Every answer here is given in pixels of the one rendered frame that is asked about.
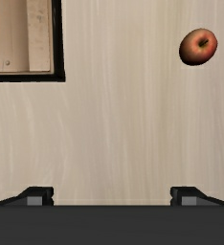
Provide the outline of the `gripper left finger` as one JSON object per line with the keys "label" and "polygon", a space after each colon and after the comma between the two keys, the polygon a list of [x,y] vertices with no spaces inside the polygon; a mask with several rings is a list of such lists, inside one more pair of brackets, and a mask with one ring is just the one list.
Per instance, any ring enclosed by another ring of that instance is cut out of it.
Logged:
{"label": "gripper left finger", "polygon": [[0,201],[0,206],[52,206],[53,187],[28,187],[20,194]]}

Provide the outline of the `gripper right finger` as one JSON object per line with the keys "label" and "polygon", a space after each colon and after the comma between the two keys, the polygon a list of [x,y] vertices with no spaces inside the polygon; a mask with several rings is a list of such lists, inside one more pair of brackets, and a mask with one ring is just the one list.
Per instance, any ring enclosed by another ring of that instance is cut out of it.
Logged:
{"label": "gripper right finger", "polygon": [[196,187],[171,187],[172,206],[224,206],[224,201],[207,196]]}

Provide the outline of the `red apple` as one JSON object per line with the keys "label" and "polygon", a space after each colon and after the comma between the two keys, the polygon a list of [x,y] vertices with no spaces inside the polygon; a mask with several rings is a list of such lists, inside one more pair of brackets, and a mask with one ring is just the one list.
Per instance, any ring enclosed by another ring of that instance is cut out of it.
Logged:
{"label": "red apple", "polygon": [[181,41],[179,56],[183,63],[198,66],[209,61],[216,52],[217,39],[208,29],[196,29],[188,33]]}

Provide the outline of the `wooden box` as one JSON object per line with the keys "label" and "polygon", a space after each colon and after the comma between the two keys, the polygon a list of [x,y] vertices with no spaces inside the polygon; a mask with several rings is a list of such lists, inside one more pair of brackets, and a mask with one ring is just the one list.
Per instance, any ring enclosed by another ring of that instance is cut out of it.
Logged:
{"label": "wooden box", "polygon": [[0,82],[64,80],[61,0],[0,0]]}

